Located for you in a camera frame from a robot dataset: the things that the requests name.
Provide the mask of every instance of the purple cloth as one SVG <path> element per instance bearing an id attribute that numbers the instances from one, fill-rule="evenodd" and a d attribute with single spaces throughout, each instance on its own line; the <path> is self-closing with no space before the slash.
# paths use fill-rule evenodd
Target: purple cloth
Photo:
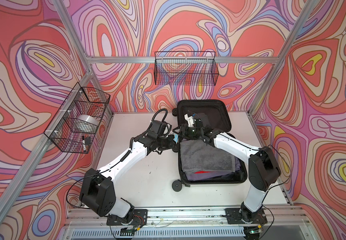
<path id="1" fill-rule="evenodd" d="M 239 161 L 239 158 L 235 157 L 235 171 L 237 172 L 240 169 L 241 169 L 241 163 Z M 185 175 L 189 181 L 199 181 L 199 180 L 204 180 L 211 177 L 219 177 L 219 176 L 223 176 L 227 174 L 230 174 L 230 172 L 216 171 L 216 172 L 193 173 L 193 174 L 185 174 Z"/>

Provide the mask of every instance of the psychedelic patterned wall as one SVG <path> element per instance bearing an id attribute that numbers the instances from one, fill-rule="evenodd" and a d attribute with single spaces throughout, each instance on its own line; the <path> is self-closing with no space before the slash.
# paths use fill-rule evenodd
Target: psychedelic patterned wall
<path id="1" fill-rule="evenodd" d="M 217 56 L 277 56 L 303 0 L 75 0 L 67 9 L 90 56 L 154 56 L 214 50 Z M 221 99 L 246 111 L 271 65 L 219 64 L 215 87 L 156 86 L 154 64 L 96 64 L 113 111 L 172 109 L 182 99 Z"/>
<path id="2" fill-rule="evenodd" d="M 0 196 L 84 72 L 51 2 L 0 1 Z M 0 226 L 0 239 L 56 237 L 67 213 L 65 191 L 92 164 L 107 121 L 89 154 L 48 149 Z"/>
<path id="3" fill-rule="evenodd" d="M 123 64 L 118 70 L 96 64 L 104 91 L 112 96 L 114 112 L 171 110 L 184 99 L 219 99 L 229 111 L 246 111 L 261 86 L 271 64 L 226 64 L 227 73 L 215 86 L 156 85 L 154 64 Z"/>
<path id="4" fill-rule="evenodd" d="M 319 236 L 346 240 L 346 0 L 319 2 L 254 119 Z"/>

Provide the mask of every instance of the white table surface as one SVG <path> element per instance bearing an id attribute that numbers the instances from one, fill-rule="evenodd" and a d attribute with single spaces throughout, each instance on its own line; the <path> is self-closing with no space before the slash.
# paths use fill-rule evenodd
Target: white table surface
<path id="1" fill-rule="evenodd" d="M 147 129 L 153 113 L 114 114 L 108 137 L 103 147 L 97 169 L 113 161 L 129 147 L 131 137 L 136 137 Z M 162 119 L 163 113 L 156 117 Z M 230 131 L 238 140 L 253 146 L 260 142 L 244 112 L 229 113 L 232 122 Z M 177 118 L 171 113 L 165 119 L 177 126 Z M 249 180 L 241 184 L 196 184 L 182 187 L 175 192 L 171 185 L 180 179 L 178 153 L 171 150 L 161 155 L 151 153 L 136 163 L 115 185 L 117 197 L 122 197 L 136 207 L 188 207 L 240 205 L 250 187 Z M 267 194 L 264 204 L 286 204 L 279 186 Z"/>

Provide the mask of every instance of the suitcase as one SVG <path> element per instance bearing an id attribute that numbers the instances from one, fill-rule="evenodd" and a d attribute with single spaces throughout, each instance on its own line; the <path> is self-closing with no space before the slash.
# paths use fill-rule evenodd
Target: suitcase
<path id="1" fill-rule="evenodd" d="M 177 104 L 177 108 L 173 109 L 173 116 L 177 116 L 178 125 L 186 123 L 185 114 L 192 113 L 205 113 L 211 124 L 212 128 L 218 128 L 222 131 L 227 132 L 228 135 L 234 137 L 228 132 L 232 129 L 232 123 L 230 122 L 229 115 L 226 110 L 225 104 L 220 100 L 181 100 Z M 180 180 L 176 180 L 172 184 L 172 188 L 178 192 L 182 189 L 182 185 L 190 187 L 192 184 L 237 184 L 243 183 L 247 179 L 247 171 L 243 161 L 240 161 L 241 168 L 235 173 L 228 174 L 227 178 L 223 176 L 212 177 L 204 180 L 191 181 L 186 177 L 185 172 L 182 171 L 181 166 L 181 157 L 180 157 L 180 147 L 179 143 L 182 140 L 179 137 L 177 147 L 175 148 L 178 151 L 178 170 L 180 175 Z"/>

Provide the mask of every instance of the black mounting plate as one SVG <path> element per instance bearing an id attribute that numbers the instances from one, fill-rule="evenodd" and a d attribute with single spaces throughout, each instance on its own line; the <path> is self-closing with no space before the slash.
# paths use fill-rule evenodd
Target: black mounting plate
<path id="1" fill-rule="evenodd" d="M 129 225 L 123 225 L 119 220 L 116 215 L 110 215 L 108 217 L 108 220 L 106 221 L 106 225 L 110 226 L 135 226 L 137 227 L 138 225 L 146 225 L 147 223 L 147 218 L 148 218 L 148 210 L 147 209 L 134 209 L 134 215 L 140 216 L 144 222 L 141 222 L 141 219 L 133 216 L 133 220 Z"/>
<path id="2" fill-rule="evenodd" d="M 242 220 L 237 220 L 241 217 L 240 215 L 240 208 L 237 209 L 225 209 L 226 215 L 230 216 L 227 217 L 227 223 L 228 224 L 246 224 L 245 222 L 243 222 Z M 253 220 L 252 224 L 266 224 L 268 223 L 268 220 L 266 218 L 265 212 L 263 211 L 263 209 L 259 209 L 256 215 L 256 219 Z"/>

